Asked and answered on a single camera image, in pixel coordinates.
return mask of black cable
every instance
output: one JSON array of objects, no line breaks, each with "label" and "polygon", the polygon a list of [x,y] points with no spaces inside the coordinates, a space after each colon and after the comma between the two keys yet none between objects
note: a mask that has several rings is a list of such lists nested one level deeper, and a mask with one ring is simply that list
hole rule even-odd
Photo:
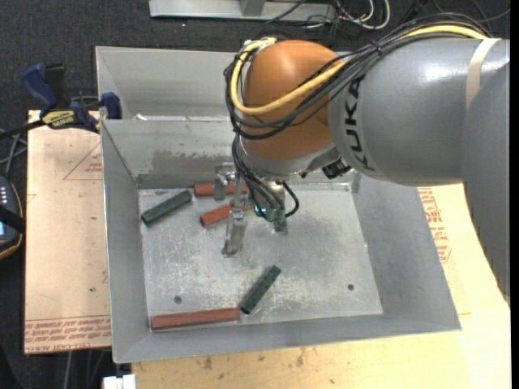
[{"label": "black cable", "polygon": [[[225,70],[225,78],[227,82],[227,89],[225,91],[225,100],[229,110],[229,115],[231,119],[231,123],[233,124],[234,131],[241,135],[246,139],[267,139],[269,137],[273,137],[274,135],[279,134],[284,129],[298,125],[299,123],[294,122],[296,117],[303,113],[308,113],[307,109],[314,105],[319,100],[323,99],[327,96],[333,89],[351,82],[355,77],[365,73],[368,69],[372,67],[374,62],[378,62],[381,58],[386,56],[388,53],[393,50],[402,47],[403,45],[408,45],[414,41],[420,41],[424,39],[431,39],[434,37],[444,37],[444,36],[459,36],[456,33],[450,32],[442,32],[442,33],[428,33],[424,35],[416,35],[416,36],[407,36],[409,33],[415,30],[419,30],[425,26],[434,26],[434,25],[445,25],[446,20],[445,15],[433,15],[427,16],[423,19],[416,19],[407,24],[402,24],[400,27],[396,28],[394,31],[389,33],[387,36],[380,39],[378,42],[366,45],[359,49],[355,53],[349,53],[344,55],[343,57],[348,57],[348,62],[344,64],[340,71],[338,71],[331,79],[329,79],[326,83],[323,83],[319,88],[314,90],[299,106],[286,114],[282,118],[278,118],[272,120],[270,122],[262,122],[259,120],[257,122],[250,122],[240,118],[235,110],[233,102],[230,98],[230,76],[231,71],[237,66],[237,62],[241,62],[239,65],[238,73],[241,74],[242,66],[247,61],[244,62],[240,60],[235,60],[229,67]],[[488,34],[484,28],[474,22],[473,19],[467,18],[464,15],[455,15],[449,16],[448,24],[462,26],[466,28],[471,28],[477,32],[482,34]],[[331,64],[337,61],[338,58],[333,59],[328,62],[324,66],[320,68],[318,72],[326,70]],[[313,111],[309,115],[316,113],[319,109]],[[243,130],[242,127],[250,127],[255,129],[265,129],[272,128],[272,130],[260,134],[250,134]]]},{"label": "black cable", "polygon": [[298,209],[299,209],[299,199],[298,199],[298,196],[296,196],[295,193],[292,191],[292,189],[289,188],[289,185],[287,185],[286,182],[283,182],[283,187],[285,187],[285,190],[289,192],[289,195],[292,196],[292,199],[294,200],[294,208],[285,215],[285,218],[288,219],[295,212],[298,211]]},{"label": "black cable", "polygon": [[420,11],[423,9],[423,7],[429,2],[429,0],[415,0],[412,4],[409,10],[405,13],[405,15],[402,17],[399,24],[405,24],[412,19],[414,19]]},{"label": "black cable", "polygon": [[266,24],[270,24],[270,23],[273,23],[273,22],[277,22],[278,20],[281,20],[283,18],[285,18],[286,16],[288,16],[290,13],[292,13],[293,11],[295,11],[296,9],[298,9],[303,3],[307,2],[308,0],[300,0],[299,2],[297,2],[294,6],[292,6],[289,10],[287,10],[286,12],[284,13],[281,13],[280,15],[270,19],[270,20],[267,20],[265,23]]}]

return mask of green brick piece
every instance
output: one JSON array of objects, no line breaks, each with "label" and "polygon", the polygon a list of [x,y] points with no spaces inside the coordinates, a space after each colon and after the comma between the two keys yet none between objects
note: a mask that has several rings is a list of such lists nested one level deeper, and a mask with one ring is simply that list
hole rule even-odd
[{"label": "green brick piece", "polygon": [[281,269],[273,265],[247,295],[245,301],[240,305],[240,310],[245,314],[250,314],[280,274]]},{"label": "green brick piece", "polygon": [[145,213],[143,213],[140,219],[146,224],[149,225],[161,217],[168,215],[169,213],[176,211],[180,207],[188,204],[193,199],[193,195],[189,190],[184,190],[179,194],[176,194],[172,198],[167,199],[165,202],[161,204],[157,204],[155,207],[148,209]]}]

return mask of gray metal tray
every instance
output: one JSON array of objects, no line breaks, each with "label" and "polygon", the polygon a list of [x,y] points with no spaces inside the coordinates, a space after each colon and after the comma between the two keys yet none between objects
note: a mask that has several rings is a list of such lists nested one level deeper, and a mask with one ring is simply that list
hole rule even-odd
[{"label": "gray metal tray", "polygon": [[[414,188],[353,175],[294,181],[287,235],[248,216],[245,249],[221,254],[225,226],[194,199],[146,227],[141,212],[231,161],[226,120],[104,121],[103,171],[116,362],[255,351],[459,328]],[[265,269],[282,270],[257,310],[234,323],[151,331],[156,314],[236,306]],[[182,299],[174,301],[175,296]]]}]

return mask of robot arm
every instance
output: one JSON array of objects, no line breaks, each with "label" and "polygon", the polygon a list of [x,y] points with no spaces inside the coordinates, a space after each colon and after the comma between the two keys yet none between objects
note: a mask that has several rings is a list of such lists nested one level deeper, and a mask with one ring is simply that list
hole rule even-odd
[{"label": "robot arm", "polygon": [[279,224],[290,215],[283,187],[320,168],[408,186],[464,182],[482,245],[508,255],[509,41],[460,20],[403,25],[341,56],[266,39],[225,75],[234,162],[258,215]]}]

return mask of cable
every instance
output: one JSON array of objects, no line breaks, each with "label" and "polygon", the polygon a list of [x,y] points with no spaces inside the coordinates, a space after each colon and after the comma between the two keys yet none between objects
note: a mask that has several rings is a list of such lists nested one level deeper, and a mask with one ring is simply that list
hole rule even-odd
[{"label": "cable", "polygon": [[103,357],[105,356],[106,351],[101,351],[101,354],[99,355],[99,358],[97,359],[96,365],[94,366],[94,371],[92,372],[92,376],[90,377],[90,386],[94,384],[94,380],[97,377],[97,370],[99,369],[99,366],[101,365],[101,362],[103,360]]},{"label": "cable", "polygon": [[65,380],[63,381],[63,389],[68,388],[68,378],[71,373],[71,363],[72,363],[72,351],[68,353],[68,361],[66,363],[66,373],[65,373]]},{"label": "cable", "polygon": [[289,192],[289,195],[292,196],[292,199],[294,200],[294,209],[292,209],[290,212],[288,212],[285,215],[285,219],[288,219],[295,212],[298,211],[298,209],[299,209],[299,199],[298,199],[298,196],[296,196],[295,193],[292,191],[292,189],[289,188],[289,185],[287,185],[286,182],[283,182],[283,187],[285,187],[285,190]]},{"label": "cable", "polygon": [[373,0],[369,0],[370,5],[371,5],[370,14],[365,18],[361,16],[357,19],[352,17],[351,14],[339,3],[338,0],[333,0],[333,1],[336,3],[339,11],[342,12],[342,14],[343,14],[343,15],[339,15],[339,17],[338,17],[339,19],[349,21],[353,24],[357,24],[361,28],[365,28],[367,30],[380,30],[381,28],[384,28],[385,26],[387,26],[389,23],[389,20],[391,19],[391,7],[389,6],[389,0],[383,0],[384,8],[385,8],[385,11],[384,11],[385,20],[383,23],[376,25],[376,26],[371,26],[371,25],[365,24],[374,14]]},{"label": "cable", "polygon": [[[13,154],[13,158],[16,158],[18,156],[21,156],[22,154],[24,154],[25,152],[27,151],[27,148],[21,148],[20,150],[18,150],[15,154]],[[0,160],[0,165],[4,165],[7,161],[9,160],[9,157],[7,157],[6,159],[2,159]]]},{"label": "cable", "polygon": [[9,175],[9,172],[11,171],[11,165],[13,164],[13,159],[15,158],[15,151],[16,146],[18,145],[18,141],[20,138],[20,134],[17,134],[15,136],[15,140],[12,142],[11,145],[11,151],[9,152],[9,156],[7,157],[7,164],[6,164],[6,175]]},{"label": "cable", "polygon": [[[431,25],[428,28],[415,28],[412,32],[409,33],[408,36],[413,36],[416,34],[427,34],[427,33],[436,33],[436,32],[450,32],[452,34],[457,34],[460,36],[470,37],[473,39],[483,39],[487,38],[486,35],[482,34],[480,31],[474,30],[472,28],[468,28],[466,25],[459,24],[436,24]],[[247,60],[251,58],[253,53],[257,52],[257,49],[264,48],[267,45],[273,45],[276,42],[275,39],[265,39],[261,41],[253,41],[248,43],[242,51],[237,55],[237,59],[231,64],[231,79],[229,84],[227,85],[227,89],[229,90],[229,95],[231,99],[231,103],[234,108],[239,109],[243,113],[247,115],[260,115],[264,113],[272,112],[274,109],[279,109],[280,107],[288,104],[289,102],[295,100],[296,98],[302,96],[305,92],[311,91],[312,89],[317,88],[321,84],[329,81],[337,72],[342,70],[345,67],[344,63],[331,66],[323,73],[316,76],[311,81],[305,82],[303,85],[298,86],[292,92],[278,98],[275,101],[270,102],[269,104],[262,105],[260,107],[246,107],[238,98],[238,81],[239,76],[242,72],[244,64]],[[226,74],[229,74],[229,68],[225,70]]]},{"label": "cable", "polygon": [[[291,102],[296,97],[301,96],[304,92],[312,90],[314,92],[319,92],[317,89],[319,87],[327,89],[329,84],[333,82],[334,79],[337,78],[337,75],[340,73],[344,73],[345,71],[354,71],[355,68],[362,67],[362,59],[368,55],[378,54],[380,55],[382,48],[388,42],[405,40],[414,36],[420,36],[424,38],[435,37],[439,34],[444,36],[464,36],[473,39],[485,39],[487,38],[487,34],[474,22],[468,23],[465,17],[460,17],[457,19],[450,19],[448,23],[444,20],[434,20],[431,19],[440,19],[440,16],[430,16],[427,19],[423,19],[421,21],[412,21],[409,24],[404,24],[399,28],[396,28],[395,31],[387,35],[385,38],[381,39],[378,43],[373,44],[371,46],[367,46],[361,48],[357,53],[352,53],[345,57],[345,60],[340,64],[330,66],[332,64],[327,63],[325,68],[321,68],[319,74],[316,77],[303,81],[303,84],[300,84],[297,88],[295,88],[289,94],[282,96],[281,98],[261,107],[256,108],[247,108],[242,102],[238,99],[238,89],[237,82],[239,81],[239,76],[243,69],[243,65],[255,54],[255,51],[259,47],[264,47],[264,41],[250,42],[248,43],[242,51],[237,55],[235,61],[229,65],[229,67],[225,70],[225,76],[227,78],[227,90],[226,90],[226,102],[228,106],[228,110],[231,116],[231,122],[233,123],[234,129],[241,135],[246,136],[243,133],[239,132],[239,126],[249,126],[252,128],[266,128],[267,126],[279,125],[278,128],[271,131],[267,135],[251,135],[249,138],[251,139],[262,139],[267,138],[268,136],[273,136],[281,130],[287,128],[290,124],[292,124],[293,120],[297,115],[303,113],[304,110],[302,108],[295,109],[292,113],[287,114],[283,118],[279,118],[278,120],[274,120],[268,123],[261,123],[260,125],[254,124],[251,122],[247,122],[234,112],[235,109],[242,111],[243,113],[253,116],[259,115],[262,113],[270,112],[274,109],[280,108],[283,105],[286,105],[288,102]],[[270,40],[269,45],[272,45],[274,41]],[[311,97],[315,97],[315,93],[312,93],[307,100]]]},{"label": "cable", "polygon": [[266,24],[270,24],[270,23],[273,23],[273,22],[277,22],[278,20],[281,20],[283,18],[285,18],[286,16],[288,16],[290,13],[292,13],[293,11],[295,11],[296,9],[298,9],[303,3],[307,2],[308,0],[301,0],[300,2],[296,3],[294,6],[292,6],[289,10],[287,10],[286,12],[274,17],[273,19],[270,19],[270,20],[267,20],[265,23]]},{"label": "cable", "polygon": [[[481,19],[475,20],[478,23],[485,23],[488,27],[490,27],[490,22],[500,19],[501,17],[506,16],[510,12],[510,7],[506,9],[505,11],[499,13],[498,15],[494,15],[492,17],[488,17],[483,8],[476,2],[475,0],[469,0],[475,7],[478,9],[479,14],[482,16]],[[447,13],[438,3],[438,0],[432,0],[434,3],[436,10],[438,10],[440,13]]]}]

